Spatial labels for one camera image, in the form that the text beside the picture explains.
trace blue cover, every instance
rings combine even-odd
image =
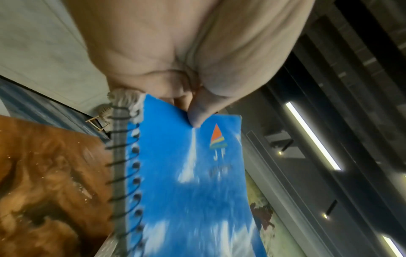
[[[135,128],[129,122],[128,129]],[[184,111],[147,95],[139,129],[144,255],[265,257],[248,205],[241,118],[213,115],[195,129]],[[127,141],[133,141],[130,133]],[[132,157],[127,147],[126,159]],[[126,172],[132,172],[130,162]],[[126,193],[135,189],[127,180]],[[135,204],[126,200],[128,210]],[[128,216],[126,230],[139,222],[140,217]],[[129,234],[130,245],[140,236]]]

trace orange triangle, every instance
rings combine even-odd
[[[211,141],[213,141],[221,136],[222,136],[222,134],[221,134],[220,128],[216,124],[216,126],[214,127],[214,130],[213,130],[213,134],[211,135]]]

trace notebook cover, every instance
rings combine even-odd
[[[113,184],[121,255],[266,256],[248,205],[241,117],[192,128],[186,112],[147,95],[143,121],[125,130],[125,150],[114,151],[115,179],[126,177]]]

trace blue notebook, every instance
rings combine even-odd
[[[192,128],[186,112],[150,95],[113,108],[118,255],[266,256],[248,205],[239,116]]]

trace linear light fixture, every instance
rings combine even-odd
[[[386,236],[382,236],[385,240],[385,242],[389,245],[390,249],[392,252],[395,254],[396,257],[404,257],[404,255],[399,251],[395,243],[392,241],[392,239],[387,238]]]
[[[327,161],[330,163],[330,165],[333,167],[334,170],[341,170],[341,168],[338,166],[338,164],[334,161],[333,157],[329,154],[327,149],[324,147],[324,145],[320,142],[320,140],[316,137],[316,135],[313,133],[313,131],[310,129],[310,127],[307,125],[305,120],[300,116],[300,114],[297,112],[295,107],[291,102],[286,103],[286,106],[288,107],[289,111],[293,114],[293,116],[296,118],[296,120],[299,122],[299,124],[302,126],[302,128],[305,130],[305,132],[309,135],[309,137],[312,139],[314,144],[316,144],[317,148],[321,151],[321,153],[324,155],[324,157],[327,159]]]

